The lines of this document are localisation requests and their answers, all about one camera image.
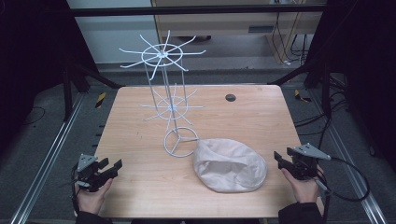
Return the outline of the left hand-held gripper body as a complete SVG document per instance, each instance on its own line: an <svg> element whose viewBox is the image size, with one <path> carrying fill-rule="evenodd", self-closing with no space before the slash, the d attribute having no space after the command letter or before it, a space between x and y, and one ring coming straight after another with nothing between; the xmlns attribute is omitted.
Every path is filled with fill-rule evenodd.
<svg viewBox="0 0 396 224"><path fill-rule="evenodd" d="M102 178L96 156L81 154L77 166L77 183L83 189L96 192L107 180Z"/></svg>

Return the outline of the person's left hand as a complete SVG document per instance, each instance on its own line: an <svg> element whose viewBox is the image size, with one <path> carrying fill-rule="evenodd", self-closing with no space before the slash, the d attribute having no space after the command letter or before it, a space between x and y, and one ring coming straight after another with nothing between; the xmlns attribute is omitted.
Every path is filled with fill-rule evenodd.
<svg viewBox="0 0 396 224"><path fill-rule="evenodd" d="M77 191L79 211L98 215L105 201L106 193L109 191L112 183L113 179L108 179L107 182L96 192L81 189L79 185L76 184L75 189Z"/></svg>

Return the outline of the aluminium floor rail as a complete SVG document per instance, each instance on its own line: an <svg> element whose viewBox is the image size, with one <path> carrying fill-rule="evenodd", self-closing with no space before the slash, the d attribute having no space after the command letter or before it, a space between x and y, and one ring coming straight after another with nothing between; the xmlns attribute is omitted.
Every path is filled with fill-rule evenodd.
<svg viewBox="0 0 396 224"><path fill-rule="evenodd" d="M20 205L18 206L18 209L15 211L14 215L9 221L9 224L25 224L28 217L30 216L30 213L48 179L52 167L54 166L58 155L63 148L64 142L69 135L73 124L75 123L84 98L85 93L77 94L77 99L72 105L70 117L62 123L62 126L59 132L57 132L57 135L53 140L45 159L41 163L41 166L38 169L30 188L25 193Z"/></svg>
<svg viewBox="0 0 396 224"><path fill-rule="evenodd" d="M337 193L329 205L331 224L394 224L393 201L388 198L394 186L394 173L381 157L373 156L341 94L332 120L321 141L321 149L340 161L327 161L331 188Z"/></svg>

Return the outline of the black metal stand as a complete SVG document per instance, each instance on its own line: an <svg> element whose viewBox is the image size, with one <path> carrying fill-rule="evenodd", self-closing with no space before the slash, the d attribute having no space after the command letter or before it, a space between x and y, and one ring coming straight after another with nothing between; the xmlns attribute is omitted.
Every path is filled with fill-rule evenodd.
<svg viewBox="0 0 396 224"><path fill-rule="evenodd" d="M304 85L308 89L316 87L318 83L321 82L321 108L325 116L330 119L332 117L330 103L330 64L326 60L312 60L307 62L285 76L269 82L269 85L283 85L288 80L302 73L307 73Z"/></svg>
<svg viewBox="0 0 396 224"><path fill-rule="evenodd" d="M93 71L92 69L79 63L69 63L62 71L64 85L64 121L67 121L73 112L71 86L75 85L75 87L78 89L78 92L87 92L90 89L90 84L88 83L85 76L92 77L111 89L121 88L121 84L103 77L98 71Z"/></svg>

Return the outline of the black horizontal frame bar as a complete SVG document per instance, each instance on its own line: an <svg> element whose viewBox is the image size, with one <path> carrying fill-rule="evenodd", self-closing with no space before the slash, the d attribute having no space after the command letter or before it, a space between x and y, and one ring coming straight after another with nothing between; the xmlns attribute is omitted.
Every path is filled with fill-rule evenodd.
<svg viewBox="0 0 396 224"><path fill-rule="evenodd" d="M227 14L227 13L317 12L317 11L324 11L327 7L328 6L326 4L120 7L120 8L78 8L78 9L71 9L70 12L75 17L99 17L99 16L189 15L189 14Z"/></svg>

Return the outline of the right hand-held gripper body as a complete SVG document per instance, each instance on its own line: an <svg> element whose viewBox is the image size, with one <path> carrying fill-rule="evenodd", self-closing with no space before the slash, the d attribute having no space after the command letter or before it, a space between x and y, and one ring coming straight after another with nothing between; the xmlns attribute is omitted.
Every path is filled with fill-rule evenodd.
<svg viewBox="0 0 396 224"><path fill-rule="evenodd" d="M293 168L289 171L298 180L316 177L318 175L318 161L329 161L332 158L309 143L292 148L295 148L301 153L300 157L291 157Z"/></svg>

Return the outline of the light wooden cabinet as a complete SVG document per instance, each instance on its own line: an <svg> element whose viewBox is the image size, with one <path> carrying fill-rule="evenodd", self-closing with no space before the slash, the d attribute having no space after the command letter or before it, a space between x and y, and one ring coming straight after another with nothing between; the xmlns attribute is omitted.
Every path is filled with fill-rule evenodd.
<svg viewBox="0 0 396 224"><path fill-rule="evenodd" d="M314 5L327 0L151 0L155 7L230 5ZM312 35L318 27L319 12L269 12L230 14L157 15L160 37L205 35L264 35L279 63L291 60L291 46L297 35Z"/></svg>

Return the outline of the beige flat cap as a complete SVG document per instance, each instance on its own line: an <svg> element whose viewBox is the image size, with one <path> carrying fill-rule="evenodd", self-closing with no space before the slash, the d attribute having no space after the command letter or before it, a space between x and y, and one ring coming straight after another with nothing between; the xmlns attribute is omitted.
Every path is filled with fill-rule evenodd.
<svg viewBox="0 0 396 224"><path fill-rule="evenodd" d="M198 141L193 169L208 188L222 193L254 191L267 175L260 154L241 142L223 138Z"/></svg>

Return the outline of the person's right hand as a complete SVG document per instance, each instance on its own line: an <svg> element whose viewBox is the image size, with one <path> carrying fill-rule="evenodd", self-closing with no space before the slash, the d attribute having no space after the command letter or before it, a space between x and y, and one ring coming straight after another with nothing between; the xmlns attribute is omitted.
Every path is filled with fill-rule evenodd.
<svg viewBox="0 0 396 224"><path fill-rule="evenodd" d="M294 197L298 203L316 203L319 185L316 178L298 180L285 168L281 169L283 176L289 181Z"/></svg>

